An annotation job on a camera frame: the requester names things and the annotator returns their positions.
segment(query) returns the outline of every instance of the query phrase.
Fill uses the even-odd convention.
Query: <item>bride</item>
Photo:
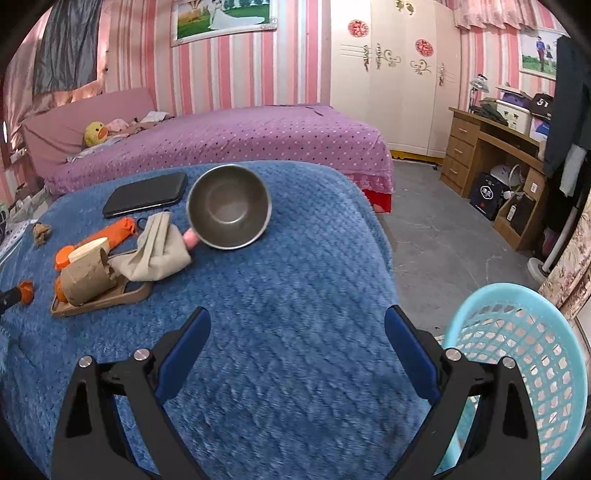
[[[264,17],[233,17],[228,15],[223,10],[223,0],[210,0],[207,9],[209,10],[210,30],[246,27],[248,25],[258,25],[265,21]]]

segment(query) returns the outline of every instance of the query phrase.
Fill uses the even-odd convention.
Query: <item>red bed skirt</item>
[[[392,212],[392,194],[391,193],[379,193],[373,190],[363,190],[363,193],[368,198],[372,205],[378,205],[384,212]]]

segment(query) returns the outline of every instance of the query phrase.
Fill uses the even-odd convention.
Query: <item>gray curtain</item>
[[[58,0],[35,58],[33,95],[76,90],[96,80],[102,0]]]

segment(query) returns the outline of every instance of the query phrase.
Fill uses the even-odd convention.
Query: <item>yellow duck plush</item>
[[[92,122],[84,132],[84,144],[87,147],[94,147],[100,145],[107,140],[109,131],[105,124],[101,122]]]

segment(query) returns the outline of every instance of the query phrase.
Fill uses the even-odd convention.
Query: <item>red paper-cut decoration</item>
[[[361,20],[352,20],[349,22],[349,33],[355,38],[366,37],[369,33],[369,26]]]
[[[431,45],[427,40],[417,40],[417,43],[415,45],[417,47],[417,51],[423,57],[430,57],[431,55],[433,55],[433,45]]]

